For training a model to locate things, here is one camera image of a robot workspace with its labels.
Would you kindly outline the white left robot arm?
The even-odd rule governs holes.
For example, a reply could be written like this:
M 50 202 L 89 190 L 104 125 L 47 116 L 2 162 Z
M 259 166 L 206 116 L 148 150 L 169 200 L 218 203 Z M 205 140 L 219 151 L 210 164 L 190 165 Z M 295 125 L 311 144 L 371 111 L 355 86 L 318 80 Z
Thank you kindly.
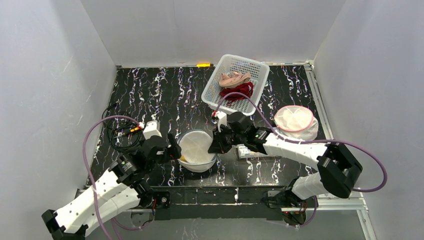
M 157 165 L 181 157 L 172 133 L 153 135 L 141 145 L 120 154 L 103 175 L 67 205 L 48 209 L 43 222 L 54 240 L 84 240 L 94 229 L 124 210 L 160 202 L 146 175 Z

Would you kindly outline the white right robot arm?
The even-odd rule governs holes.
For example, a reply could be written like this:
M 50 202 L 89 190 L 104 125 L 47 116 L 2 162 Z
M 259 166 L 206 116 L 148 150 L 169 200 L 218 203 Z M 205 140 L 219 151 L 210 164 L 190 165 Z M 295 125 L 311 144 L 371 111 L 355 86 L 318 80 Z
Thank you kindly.
M 343 143 L 309 143 L 284 138 L 274 128 L 256 127 L 239 111 L 230 115 L 216 111 L 212 117 L 217 126 L 212 132 L 210 154 L 225 154 L 236 145 L 250 151 L 278 156 L 307 165 L 316 173 L 293 180 L 285 189 L 286 196 L 305 200 L 321 194 L 347 199 L 363 167 Z

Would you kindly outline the white mesh bag blue trim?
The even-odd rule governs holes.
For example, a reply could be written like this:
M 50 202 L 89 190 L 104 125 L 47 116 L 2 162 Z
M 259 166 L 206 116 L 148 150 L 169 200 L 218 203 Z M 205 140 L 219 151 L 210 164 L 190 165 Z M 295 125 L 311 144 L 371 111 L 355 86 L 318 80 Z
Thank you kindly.
M 216 153 L 208 153 L 213 138 L 204 130 L 193 129 L 178 137 L 177 143 L 181 147 L 181 155 L 187 163 L 178 162 L 187 170 L 194 173 L 208 171 L 215 164 L 218 156 Z

